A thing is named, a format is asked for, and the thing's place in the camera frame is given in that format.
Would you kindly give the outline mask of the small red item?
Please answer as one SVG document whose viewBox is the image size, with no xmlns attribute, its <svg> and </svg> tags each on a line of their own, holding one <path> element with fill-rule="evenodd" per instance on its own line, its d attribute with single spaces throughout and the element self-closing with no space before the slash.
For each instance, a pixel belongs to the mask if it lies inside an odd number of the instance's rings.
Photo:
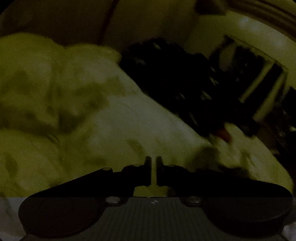
<svg viewBox="0 0 296 241">
<path fill-rule="evenodd" d="M 219 138 L 221 138 L 222 140 L 224 140 L 224 142 L 227 142 L 227 143 L 231 142 L 232 140 L 231 135 L 226 129 L 220 131 Z"/>
</svg>

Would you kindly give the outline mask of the white chair frame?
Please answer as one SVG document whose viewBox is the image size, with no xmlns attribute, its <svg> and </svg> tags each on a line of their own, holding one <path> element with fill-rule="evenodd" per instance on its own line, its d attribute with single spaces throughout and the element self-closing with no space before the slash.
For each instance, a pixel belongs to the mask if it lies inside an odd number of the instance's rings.
<svg viewBox="0 0 296 241">
<path fill-rule="evenodd" d="M 256 121 L 295 86 L 295 42 L 249 16 L 202 16 L 185 48 L 208 59 L 220 94 Z"/>
</svg>

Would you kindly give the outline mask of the floral white bed duvet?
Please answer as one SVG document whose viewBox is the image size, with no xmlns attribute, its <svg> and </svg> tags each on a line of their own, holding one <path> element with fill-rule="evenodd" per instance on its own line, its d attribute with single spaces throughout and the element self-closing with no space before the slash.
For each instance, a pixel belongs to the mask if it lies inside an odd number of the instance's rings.
<svg viewBox="0 0 296 241">
<path fill-rule="evenodd" d="M 133 197 L 151 197 L 148 210 L 135 202 L 104 224 L 98 240 L 156 240 L 171 232 L 182 240 L 185 216 L 162 205 L 167 187 L 157 185 L 156 158 L 191 172 L 240 168 L 253 180 L 278 184 L 292 194 L 292 180 L 254 139 L 256 147 L 230 146 L 226 160 L 219 138 L 213 145 L 173 113 L 145 95 L 118 65 L 119 54 L 92 44 L 58 45 L 29 33 L 1 38 L 1 240 L 23 240 L 18 211 L 29 196 L 102 168 L 152 159 L 152 181 Z"/>
</svg>

